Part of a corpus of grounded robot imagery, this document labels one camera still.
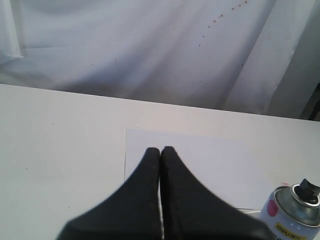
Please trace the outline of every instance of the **spray paint can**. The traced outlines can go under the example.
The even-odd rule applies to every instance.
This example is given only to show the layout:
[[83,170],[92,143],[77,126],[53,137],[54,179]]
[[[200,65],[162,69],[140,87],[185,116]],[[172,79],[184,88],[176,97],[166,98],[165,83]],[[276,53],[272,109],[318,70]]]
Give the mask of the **spray paint can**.
[[259,218],[276,240],[311,240],[320,231],[320,187],[303,179],[279,186],[264,204]]

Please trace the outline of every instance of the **silver can top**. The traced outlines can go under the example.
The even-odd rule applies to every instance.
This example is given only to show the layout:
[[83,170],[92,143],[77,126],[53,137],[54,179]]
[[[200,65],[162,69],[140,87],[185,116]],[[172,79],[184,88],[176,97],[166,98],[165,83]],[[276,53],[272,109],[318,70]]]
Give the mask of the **silver can top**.
[[320,226],[320,187],[303,179],[291,187],[279,187],[275,198],[280,207],[297,222],[310,227]]

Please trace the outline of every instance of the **white backdrop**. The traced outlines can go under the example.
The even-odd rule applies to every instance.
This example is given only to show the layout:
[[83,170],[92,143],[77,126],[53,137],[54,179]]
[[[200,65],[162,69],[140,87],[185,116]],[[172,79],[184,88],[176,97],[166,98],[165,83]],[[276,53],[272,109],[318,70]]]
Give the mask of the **white backdrop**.
[[319,2],[11,0],[23,58],[0,83],[297,118],[319,82]]

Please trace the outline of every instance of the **white table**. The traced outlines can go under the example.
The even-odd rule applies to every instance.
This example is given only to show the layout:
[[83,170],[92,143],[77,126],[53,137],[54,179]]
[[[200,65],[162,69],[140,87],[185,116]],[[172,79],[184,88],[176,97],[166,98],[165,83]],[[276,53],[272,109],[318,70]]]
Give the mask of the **white table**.
[[239,140],[273,184],[320,184],[320,122],[1,84],[0,113],[2,240],[53,240],[112,194],[127,128]]

